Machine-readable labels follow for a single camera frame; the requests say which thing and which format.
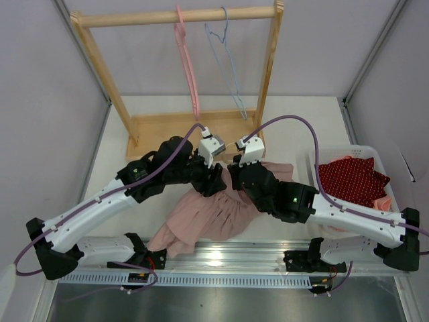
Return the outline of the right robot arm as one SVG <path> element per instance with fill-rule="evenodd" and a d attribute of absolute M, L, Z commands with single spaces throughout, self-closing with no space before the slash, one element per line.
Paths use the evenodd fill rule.
<path fill-rule="evenodd" d="M 375 260 L 405 272 L 420 265 L 420 214 L 413 208 L 400 212 L 378 211 L 329 197 L 321 188 L 278 180 L 262 163 L 232 164 L 228 171 L 233 189 L 243 191 L 257 210 L 286 223 L 329 225 L 353 237 L 310 242 L 303 263 L 314 271 L 328 265 Z"/>

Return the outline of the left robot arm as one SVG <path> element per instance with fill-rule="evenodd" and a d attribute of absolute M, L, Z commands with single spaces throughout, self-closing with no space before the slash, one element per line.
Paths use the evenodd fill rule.
<path fill-rule="evenodd" d="M 136 233 L 89 237 L 88 232 L 162 194 L 168 185 L 191 184 L 202 197 L 225 190 L 223 168 L 214 163 L 215 156 L 224 150 L 225 143 L 219 136 L 201 139 L 197 149 L 188 140 L 172 137 L 158 150 L 128 163 L 92 199 L 53 219 L 28 221 L 27 231 L 45 277 L 57 280 L 79 266 L 148 267 L 147 248 Z"/>

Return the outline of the cream plastic hanger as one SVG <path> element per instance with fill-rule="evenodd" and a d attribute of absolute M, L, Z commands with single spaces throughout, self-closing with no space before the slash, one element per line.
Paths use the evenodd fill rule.
<path fill-rule="evenodd" d="M 224 151 L 222 155 L 222 161 L 225 164 L 232 164 L 233 158 L 239 154 L 239 151 L 237 150 L 236 143 L 231 142 L 230 144 L 226 145 L 226 150 Z"/>

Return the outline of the pink pleated skirt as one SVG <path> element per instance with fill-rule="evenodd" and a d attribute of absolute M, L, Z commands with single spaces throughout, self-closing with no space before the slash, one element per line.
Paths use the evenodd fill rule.
<path fill-rule="evenodd" d="M 195 189 L 185 193 L 148 242 L 148 250 L 165 250 L 171 258 L 191 254 L 199 239 L 227 241 L 243 233 L 262 215 L 243 191 L 233 189 L 226 168 L 222 179 L 227 188 L 211 197 L 204 197 Z"/>

